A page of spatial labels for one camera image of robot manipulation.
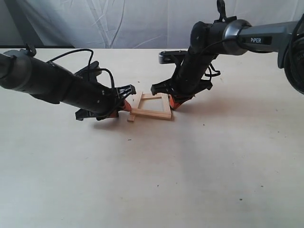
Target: white fabric curtain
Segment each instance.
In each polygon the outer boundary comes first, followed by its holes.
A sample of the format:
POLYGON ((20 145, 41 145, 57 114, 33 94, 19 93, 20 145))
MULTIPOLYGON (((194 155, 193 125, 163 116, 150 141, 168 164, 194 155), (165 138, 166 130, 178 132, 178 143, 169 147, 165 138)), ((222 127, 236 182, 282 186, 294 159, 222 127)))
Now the white fabric curtain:
MULTIPOLYGON (((217 19, 216 0, 18 0, 45 45, 187 48, 193 24, 217 19)), ((304 0, 226 0, 252 25, 298 20, 304 0)))

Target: white backdrop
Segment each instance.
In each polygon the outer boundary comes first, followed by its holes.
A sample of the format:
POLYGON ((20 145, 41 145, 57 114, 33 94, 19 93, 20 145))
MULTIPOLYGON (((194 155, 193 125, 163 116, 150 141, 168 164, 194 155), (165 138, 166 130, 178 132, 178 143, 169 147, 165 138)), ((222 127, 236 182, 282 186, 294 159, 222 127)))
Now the white backdrop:
MULTIPOLYGON (((216 0, 18 0, 46 45, 187 48, 193 24, 218 18, 216 0)), ((252 25, 298 20, 303 0, 226 0, 252 25)))

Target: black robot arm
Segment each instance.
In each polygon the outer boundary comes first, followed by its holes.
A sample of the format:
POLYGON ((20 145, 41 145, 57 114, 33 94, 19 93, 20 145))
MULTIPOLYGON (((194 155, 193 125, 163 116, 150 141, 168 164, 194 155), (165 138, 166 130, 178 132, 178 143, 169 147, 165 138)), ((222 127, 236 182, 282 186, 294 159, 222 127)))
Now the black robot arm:
POLYGON ((35 54, 35 48, 30 45, 20 51, 0 54, 0 86, 30 94, 48 103, 63 102, 78 107, 77 120, 102 120, 118 117, 118 112, 122 110, 131 111, 125 98, 136 93, 134 86, 115 87, 111 72, 99 68, 97 61, 91 63, 92 50, 73 50, 48 62, 34 58, 35 54), (78 51, 90 51, 91 57, 88 66, 74 74, 53 62, 78 51), (111 88, 98 83, 96 77, 102 71, 110 75, 111 88))
POLYGON ((278 67, 285 69, 291 85, 304 94, 304 35, 301 28, 304 17, 299 21, 251 26, 235 16, 227 18, 223 0, 217 0, 217 6, 219 19, 212 24, 197 22, 192 28, 187 51, 159 54, 161 64, 175 63, 176 68, 170 79, 152 85, 152 94, 169 94, 171 108, 176 109, 196 93, 212 88, 211 78, 220 72, 211 62, 219 54, 238 56, 247 51, 277 52, 278 67))

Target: table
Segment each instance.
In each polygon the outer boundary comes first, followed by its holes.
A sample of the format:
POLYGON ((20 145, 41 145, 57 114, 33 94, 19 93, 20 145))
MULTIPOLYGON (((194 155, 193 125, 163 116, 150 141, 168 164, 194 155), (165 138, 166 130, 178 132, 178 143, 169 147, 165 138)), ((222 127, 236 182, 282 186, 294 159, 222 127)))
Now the table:
MULTIPOLYGON (((93 60, 117 86, 149 92, 174 71, 159 51, 98 49, 93 60)), ((76 72, 88 56, 57 63, 76 72)), ((303 227, 304 98, 276 58, 219 56, 213 88, 174 121, 80 122, 75 107, 0 89, 0 227, 303 227)))

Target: wooden frame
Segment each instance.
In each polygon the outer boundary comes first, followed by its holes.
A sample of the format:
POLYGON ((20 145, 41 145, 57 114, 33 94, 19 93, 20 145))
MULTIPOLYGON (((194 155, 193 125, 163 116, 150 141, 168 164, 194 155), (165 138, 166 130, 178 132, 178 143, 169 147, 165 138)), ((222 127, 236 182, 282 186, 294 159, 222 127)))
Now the wooden frame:
POLYGON ((134 104, 130 112, 128 122, 134 122, 135 116, 137 115, 157 118, 157 119, 171 120, 172 113, 170 109, 168 95, 166 94, 152 95, 152 94, 144 94, 143 92, 138 92, 137 95, 135 96, 134 104), (162 100, 163 112, 138 108, 141 101, 152 100, 152 99, 162 100))

